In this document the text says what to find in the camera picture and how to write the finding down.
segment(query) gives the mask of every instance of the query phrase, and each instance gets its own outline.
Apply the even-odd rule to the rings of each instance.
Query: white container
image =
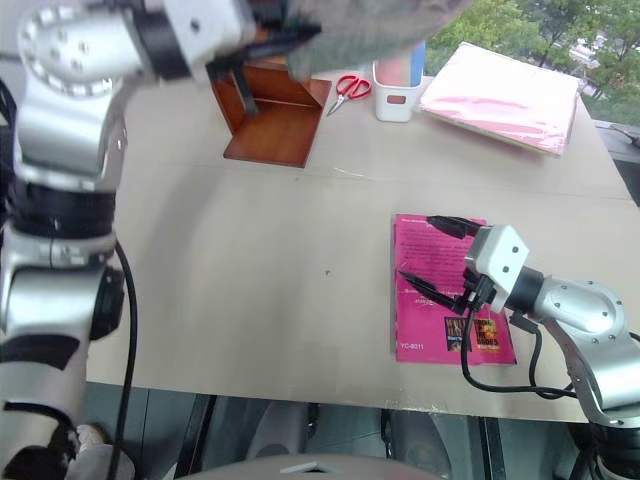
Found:
[[[415,87],[395,87],[383,85],[376,77],[376,63],[373,64],[373,95],[376,102],[376,117],[383,122],[408,122],[411,110],[424,91],[425,77]]]

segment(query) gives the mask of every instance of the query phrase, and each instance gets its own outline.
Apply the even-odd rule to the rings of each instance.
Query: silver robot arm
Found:
[[[458,238],[474,237],[465,258],[466,292],[450,299],[453,308],[488,303],[492,311],[507,308],[543,325],[564,354],[600,471],[607,479],[640,478],[640,348],[630,336],[622,300],[593,281],[545,278],[526,267],[529,249],[511,226],[486,227],[456,217],[427,221]]]
[[[27,86],[0,273],[3,478],[64,477],[89,343],[119,323],[123,274],[107,262],[128,100],[158,78],[206,79],[205,64],[255,28],[236,0],[46,7],[21,22]]]

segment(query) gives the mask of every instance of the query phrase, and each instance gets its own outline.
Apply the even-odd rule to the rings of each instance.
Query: table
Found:
[[[584,421],[571,399],[485,393],[459,367],[395,362],[395,213],[511,224],[531,266],[610,286],[640,330],[640,215],[581,103],[552,158],[425,117],[381,123],[373,99],[349,102],[323,119],[303,170],[223,159],[230,134],[190,82],[140,92],[127,121],[116,229],[139,292],[135,385]],[[122,382],[127,332],[125,319],[92,345],[89,380]],[[565,385],[544,336],[538,382]],[[512,338],[519,364],[476,377],[526,382],[534,339]]]

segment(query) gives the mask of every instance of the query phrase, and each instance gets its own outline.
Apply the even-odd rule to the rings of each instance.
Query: book cover image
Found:
[[[426,216],[396,215],[394,255],[397,361],[460,363],[465,317],[424,298],[398,270],[418,275],[448,296],[461,294],[464,256],[472,241],[471,237],[459,240],[440,232],[427,223]],[[473,321],[469,364],[515,363],[505,315],[491,312],[485,306]]]

